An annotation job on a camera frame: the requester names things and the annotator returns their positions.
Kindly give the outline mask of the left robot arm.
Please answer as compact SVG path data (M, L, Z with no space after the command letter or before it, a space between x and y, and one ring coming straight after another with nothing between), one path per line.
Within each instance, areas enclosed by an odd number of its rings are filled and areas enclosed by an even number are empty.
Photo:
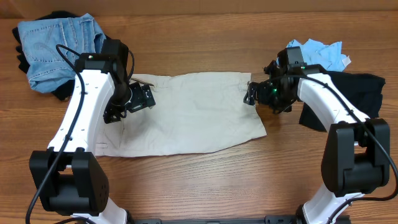
M56 212L64 223L133 223L131 214L109 197L109 180L94 155L103 123L120 122L128 113L155 106L151 84L130 82L127 58L133 53L117 39L106 39L101 52L78 54L72 98L46 151L33 151L29 169L37 191L34 205Z

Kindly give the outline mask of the beige khaki shorts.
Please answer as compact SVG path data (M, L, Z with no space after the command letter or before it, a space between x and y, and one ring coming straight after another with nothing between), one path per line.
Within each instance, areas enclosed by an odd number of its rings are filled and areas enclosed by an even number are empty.
M135 74L134 78L151 84L155 106L103 125L96 156L211 153L267 134L255 107L243 101L250 73Z

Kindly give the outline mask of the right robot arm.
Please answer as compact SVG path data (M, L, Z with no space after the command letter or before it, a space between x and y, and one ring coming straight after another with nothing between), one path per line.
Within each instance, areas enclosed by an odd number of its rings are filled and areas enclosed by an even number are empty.
M328 132L321 164L323 183L295 214L269 215L265 223L350 223L342 212L354 202L388 201L397 196L373 197L387 185L397 167L390 156L390 129L383 119L371 119L352 105L319 64L305 63L300 47L280 51L264 73L268 80L249 82L245 104L269 106L275 114L292 104L308 105Z

